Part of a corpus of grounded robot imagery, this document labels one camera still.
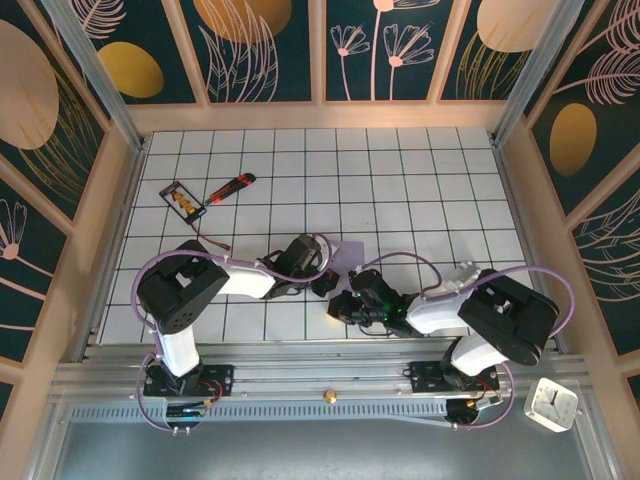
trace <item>flower drawing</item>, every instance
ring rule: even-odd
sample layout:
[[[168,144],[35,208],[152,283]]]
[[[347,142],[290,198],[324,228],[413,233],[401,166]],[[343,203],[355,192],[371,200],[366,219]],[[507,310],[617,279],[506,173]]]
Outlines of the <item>flower drawing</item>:
[[[3,262],[18,261],[27,267],[48,277],[53,274],[43,270],[40,267],[28,262],[20,256],[20,243],[24,236],[25,226],[27,224],[27,208],[16,202],[13,209],[5,199],[0,199],[0,267]],[[45,296],[27,287],[12,282],[0,276],[0,285],[5,285],[25,295],[29,295],[38,300],[44,300]],[[0,324],[0,328],[8,328],[12,330],[33,330],[33,327],[18,327],[12,325]]]
[[[431,7],[433,5],[437,5],[438,3],[440,3],[440,0],[373,0],[373,5],[379,12]]]
[[[5,260],[15,260],[20,251],[20,240],[27,224],[27,208],[16,202],[13,214],[5,199],[0,200],[0,254]]]
[[[438,3],[440,3],[440,0],[373,0],[373,6],[376,7],[378,12],[376,14],[376,24],[373,30],[373,48],[371,51],[371,100],[376,99],[376,52],[381,14],[391,12],[393,10],[433,7]]]
[[[384,28],[384,46],[391,65],[391,79],[389,82],[389,100],[393,100],[393,80],[395,69],[405,65],[417,65],[430,62],[434,58],[433,48],[428,48],[431,43],[429,27],[416,27],[408,25],[398,36],[398,25]]]
[[[366,35],[362,30],[362,25],[359,27],[345,27],[344,30],[340,25],[336,25],[331,28],[331,39],[333,44],[340,55],[340,64],[342,66],[342,81],[344,82],[344,91],[347,95],[347,100],[351,100],[349,93],[349,84],[347,82],[347,73],[344,66],[344,58],[349,55],[357,55],[359,53],[368,52],[371,49],[371,44],[365,42]]]

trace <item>metal base plate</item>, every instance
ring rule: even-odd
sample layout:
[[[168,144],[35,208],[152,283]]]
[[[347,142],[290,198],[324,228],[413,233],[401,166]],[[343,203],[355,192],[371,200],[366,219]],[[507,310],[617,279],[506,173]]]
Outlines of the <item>metal base plate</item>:
[[[231,395],[233,387],[233,365],[203,365],[198,384],[190,391],[178,395],[166,387],[168,383],[167,373],[159,365],[147,367],[147,382],[144,385],[145,397],[210,397],[210,386],[218,391],[219,383],[222,386],[222,396]]]
[[[411,380],[411,388],[413,393],[446,393],[459,392],[452,385],[447,383],[442,376],[440,370],[440,362],[411,362],[409,363],[409,371],[407,377]],[[489,367],[478,377],[482,378],[490,388],[500,390],[500,381],[495,367]],[[471,386],[465,388],[464,392],[482,392],[484,385],[475,380]]]

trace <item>gray floor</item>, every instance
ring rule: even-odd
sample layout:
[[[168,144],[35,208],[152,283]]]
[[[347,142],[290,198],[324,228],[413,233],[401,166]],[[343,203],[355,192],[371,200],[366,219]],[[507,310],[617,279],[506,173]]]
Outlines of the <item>gray floor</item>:
[[[486,430],[397,421],[205,425],[173,437],[144,424],[72,424],[56,479],[591,478],[577,429],[552,433],[522,414]]]

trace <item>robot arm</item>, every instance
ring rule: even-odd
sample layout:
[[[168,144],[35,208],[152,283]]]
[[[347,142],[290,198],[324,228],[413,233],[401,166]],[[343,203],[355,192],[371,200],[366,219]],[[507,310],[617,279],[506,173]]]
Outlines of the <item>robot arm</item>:
[[[152,317],[163,350],[162,364],[172,390],[183,392],[200,365],[193,336],[193,323],[216,295],[247,295],[272,299],[311,288],[324,296],[335,288],[338,275],[331,270],[320,278],[306,279],[325,269],[329,260],[328,245],[321,245],[308,235],[300,235],[285,251],[275,251],[258,259],[254,267],[232,263],[217,264],[198,256],[173,256],[158,262],[143,277],[138,298]],[[208,253],[196,240],[189,240],[178,250]],[[282,280],[259,269],[289,277]]]
[[[463,263],[423,297],[400,295],[376,270],[365,270],[351,277],[355,296],[343,291],[331,300],[328,313],[348,325],[369,327],[380,322],[398,337],[472,328],[474,333],[458,339],[440,365],[444,379],[462,389],[483,370],[505,360],[537,364],[558,317],[551,300],[506,276],[458,293],[491,273]]]

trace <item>wire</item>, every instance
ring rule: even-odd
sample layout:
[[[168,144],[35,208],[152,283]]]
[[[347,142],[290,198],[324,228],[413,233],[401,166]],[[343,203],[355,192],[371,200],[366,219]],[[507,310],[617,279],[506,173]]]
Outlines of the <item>wire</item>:
[[[151,363],[151,361],[153,361],[154,359],[155,359],[155,355],[153,353],[147,353],[147,355],[144,357],[144,360],[142,360],[142,363],[140,364],[140,368],[138,369],[138,379],[136,380],[136,400],[138,402],[138,408],[140,409],[142,418],[144,418],[146,422],[149,425],[151,425],[153,428],[157,430],[161,430],[163,432],[171,432],[171,433],[178,432],[178,430],[174,430],[169,425],[167,425],[166,422],[164,425],[162,425],[161,423],[158,423],[155,420],[153,420],[149,416],[147,411],[144,409],[144,406],[142,405],[142,377],[145,372],[145,369],[147,368],[147,365]]]
[[[161,357],[162,355],[164,355],[164,349],[162,348],[162,342],[160,341],[160,334],[158,333],[158,329],[156,328],[156,325],[153,322],[150,322],[149,320],[147,320],[146,318],[144,318],[144,316],[140,313],[140,311],[138,310],[137,307],[137,296],[138,296],[138,287],[140,286],[140,282],[142,281],[142,278],[144,277],[144,275],[152,268],[156,265],[156,263],[158,263],[161,260],[164,260],[165,258],[169,258],[169,257],[178,257],[178,256],[188,256],[188,257],[200,257],[200,258],[208,258],[209,260],[213,260],[214,262],[216,262],[217,264],[223,264],[223,263],[227,263],[229,265],[233,265],[233,266],[237,266],[237,267],[244,267],[244,268],[251,268],[254,270],[259,270],[261,272],[264,272],[268,275],[271,275],[272,277],[275,278],[279,278],[281,280],[286,280],[287,282],[295,282],[295,283],[309,283],[309,282],[313,282],[314,280],[317,280],[318,278],[322,277],[326,271],[329,269],[329,264],[331,263],[331,260],[333,259],[333,247],[331,246],[331,243],[329,242],[329,239],[327,237],[325,237],[323,234],[321,233],[314,233],[312,234],[312,236],[314,237],[319,237],[322,239],[322,241],[326,244],[327,246],[327,263],[325,264],[325,266],[323,268],[321,268],[318,273],[316,273],[315,275],[312,275],[311,277],[308,278],[294,278],[294,277],[288,277],[286,275],[282,275],[280,273],[274,272],[272,270],[269,270],[267,267],[257,264],[256,262],[249,262],[247,260],[237,260],[235,258],[228,258],[228,257],[221,257],[220,255],[214,255],[212,253],[208,253],[208,252],[197,252],[194,250],[172,250],[169,252],[164,252],[161,253],[160,255],[156,255],[155,257],[153,257],[152,259],[150,259],[149,261],[147,261],[147,263],[145,263],[142,268],[138,271],[138,273],[136,274],[136,278],[133,281],[133,285],[131,286],[131,308],[133,309],[133,313],[135,315],[135,317],[138,319],[139,322],[141,322],[143,325],[145,325],[146,327],[148,327],[151,331],[151,334],[153,335],[153,340],[154,343],[156,344],[156,349],[158,350],[158,355]]]
[[[573,316],[573,312],[575,311],[575,308],[576,308],[576,295],[575,295],[575,292],[573,291],[573,287],[569,283],[569,280],[567,280],[565,277],[560,275],[555,270],[552,270],[551,268],[538,267],[533,265],[519,265],[517,267],[505,268],[504,270],[500,270],[499,272],[494,272],[487,275],[486,277],[482,277],[481,279],[476,280],[475,282],[467,285],[466,287],[461,288],[460,290],[456,290],[450,293],[444,293],[441,295],[434,295],[432,297],[427,297],[427,299],[433,301],[433,300],[447,300],[449,298],[456,298],[460,295],[463,295],[467,292],[470,292],[471,290],[478,288],[481,285],[484,285],[485,283],[489,283],[490,281],[495,280],[496,278],[504,277],[505,275],[509,275],[510,273],[517,273],[517,272],[546,273],[547,275],[551,275],[552,277],[560,280],[560,282],[565,286],[565,288],[567,289],[567,293],[569,294],[569,308],[567,309],[567,314],[562,319],[562,321],[559,322],[553,330],[551,330],[551,333],[549,334],[549,338],[560,333],[560,331],[567,326],[567,324],[569,323],[569,320],[571,320],[571,317]]]
[[[478,425],[467,425],[466,426],[467,430],[479,430],[481,428],[492,427],[496,423],[499,423],[502,420],[504,420],[504,418],[506,418],[506,416],[509,415],[509,412],[513,408],[513,404],[516,401],[516,382],[513,379],[513,373],[511,373],[511,369],[507,365],[507,362],[502,363],[502,367],[504,368],[505,372],[507,372],[507,375],[509,376],[509,381],[511,382],[511,396],[509,397],[509,403],[507,404],[507,408],[504,409],[504,411],[498,416],[498,418],[491,420],[490,422],[487,422],[487,423],[480,423]]]
[[[420,260],[422,263],[424,263],[425,265],[428,265],[429,268],[431,268],[431,270],[433,270],[433,272],[436,274],[436,283],[429,286],[429,287],[425,287],[420,291],[420,294],[422,295],[424,292],[427,292],[429,290],[434,290],[438,287],[440,287],[440,285],[442,285],[442,275],[440,274],[440,271],[436,268],[436,266],[431,263],[429,260],[427,260],[424,257],[421,257],[420,255],[416,255],[415,253],[410,253],[410,252],[392,252],[392,253],[387,253],[385,255],[380,255],[378,258],[376,258],[375,260],[371,260],[369,263],[366,263],[364,265],[362,265],[362,267],[360,267],[362,270],[364,270],[365,268],[369,268],[371,265],[373,265],[374,263],[378,263],[381,262],[382,260],[384,260],[385,258],[389,258],[389,257],[411,257],[411,258],[415,258],[417,260]]]
[[[498,390],[493,388],[491,385],[489,385],[487,382],[485,382],[484,378],[482,378],[480,375],[478,375],[476,377],[476,380],[478,380],[482,384],[482,386],[484,387],[484,392],[485,393],[487,393],[488,390],[491,390],[493,393],[495,393],[497,395],[497,397],[500,400],[502,400],[502,394]]]
[[[231,251],[231,247],[229,245],[227,245],[226,243],[218,242],[216,240],[213,240],[212,238],[207,237],[205,234],[200,233],[200,230],[198,230],[198,228],[193,224],[191,224],[190,226],[193,229],[193,231],[196,232],[196,235],[198,235],[200,238],[202,238],[205,242],[209,242],[212,245],[216,245],[217,247],[220,247],[220,248],[226,250],[227,252]]]

